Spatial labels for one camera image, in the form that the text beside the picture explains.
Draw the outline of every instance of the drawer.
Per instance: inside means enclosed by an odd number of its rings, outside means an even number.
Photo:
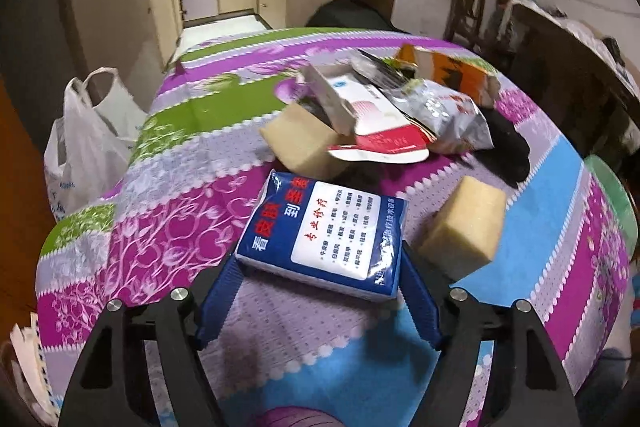
[[[287,0],[258,0],[258,14],[275,30],[285,28]]]

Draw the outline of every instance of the beige block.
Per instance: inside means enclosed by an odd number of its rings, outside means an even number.
[[[260,134],[278,160],[295,174],[328,181],[349,165],[326,151],[328,146],[342,143],[343,137],[297,103],[287,105]]]
[[[456,281],[489,264],[502,235],[506,204],[502,190],[464,176],[418,253]]]

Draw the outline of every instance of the green stripe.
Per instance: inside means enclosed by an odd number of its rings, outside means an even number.
[[[115,205],[113,203],[99,204],[84,208],[75,214],[65,217],[49,233],[40,255],[46,255],[68,245],[84,232],[89,232],[90,230],[107,232],[113,225],[114,209]]]
[[[204,58],[208,55],[216,53],[227,52],[235,48],[241,48],[242,46],[251,46],[252,44],[264,44],[265,42],[277,41],[280,39],[291,39],[295,37],[303,37],[305,35],[322,34],[322,33],[337,33],[347,31],[345,28],[288,28],[286,30],[276,30],[269,33],[263,33],[260,35],[252,35],[241,39],[236,39],[230,42],[220,42],[220,44],[212,44],[207,48],[185,53],[180,57],[183,62],[189,62],[190,60],[197,60],[198,58]]]
[[[251,84],[230,82],[220,92],[190,98],[149,118],[131,155],[131,164],[180,145],[203,132],[222,129],[285,107],[273,94],[289,74],[268,76]]]

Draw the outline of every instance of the white tiled floor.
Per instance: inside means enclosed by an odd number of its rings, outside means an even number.
[[[209,39],[214,39],[215,37],[221,37],[223,35],[257,32],[263,29],[265,29],[264,24],[262,24],[254,15],[233,17],[231,19],[224,19],[209,24],[185,28],[180,36],[180,45],[178,46],[178,49],[176,49],[172,60],[175,60],[192,46]]]

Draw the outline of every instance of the tablecloth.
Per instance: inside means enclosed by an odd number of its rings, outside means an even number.
[[[158,300],[220,261],[254,206],[274,157],[258,128],[303,94],[304,64],[352,49],[388,57],[410,42],[461,60],[448,42],[330,28],[265,31],[203,42],[181,57],[152,105],[123,180],[58,223],[36,273],[40,338],[57,404],[103,306]],[[528,298],[576,391],[602,350],[628,277],[627,254],[598,182],[557,127],[499,74],[498,110],[530,146],[530,175],[507,186],[473,155],[382,167],[378,190],[405,198],[416,239],[459,179],[506,191],[495,260],[460,285],[481,301]],[[174,422],[154,344],[147,358],[163,424]],[[218,340],[200,354],[230,427],[402,427],[437,353],[402,297],[380,304],[266,273],[242,283]],[[492,345],[483,343],[462,425],[477,423]]]

